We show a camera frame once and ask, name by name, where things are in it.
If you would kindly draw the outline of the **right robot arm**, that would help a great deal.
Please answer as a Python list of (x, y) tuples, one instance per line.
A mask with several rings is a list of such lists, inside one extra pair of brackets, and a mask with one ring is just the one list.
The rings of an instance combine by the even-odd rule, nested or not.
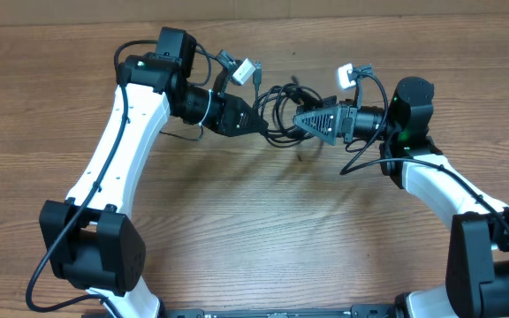
[(509, 206), (462, 177), (429, 137), (434, 93), (407, 77), (381, 109), (354, 98), (299, 111), (293, 123), (330, 144), (378, 141), (382, 173), (451, 232), (444, 283), (369, 307), (368, 317), (509, 317)]

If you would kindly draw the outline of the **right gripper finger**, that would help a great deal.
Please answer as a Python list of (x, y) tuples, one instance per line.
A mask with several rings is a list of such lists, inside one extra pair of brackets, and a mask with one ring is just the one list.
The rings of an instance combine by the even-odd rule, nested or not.
[(296, 108), (296, 114), (335, 106), (337, 104), (337, 99), (335, 95), (321, 99), (312, 96), (301, 97), (300, 103)]
[(311, 110), (295, 115), (293, 123), (301, 130), (334, 146), (341, 125), (341, 112), (339, 106)]

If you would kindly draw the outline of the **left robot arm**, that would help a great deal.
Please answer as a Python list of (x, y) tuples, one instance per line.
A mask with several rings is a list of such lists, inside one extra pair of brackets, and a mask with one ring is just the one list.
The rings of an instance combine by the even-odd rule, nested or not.
[(221, 72), (190, 81), (203, 47), (182, 29), (164, 27), (144, 55), (114, 55), (117, 88), (110, 119), (83, 175), (63, 201), (47, 201), (39, 224), (47, 248), (41, 266), (96, 299), (112, 317), (163, 317), (163, 302), (142, 272), (146, 246), (131, 218), (148, 154), (170, 117), (236, 137), (267, 123), (229, 84), (259, 81), (262, 67), (226, 51), (208, 56)]

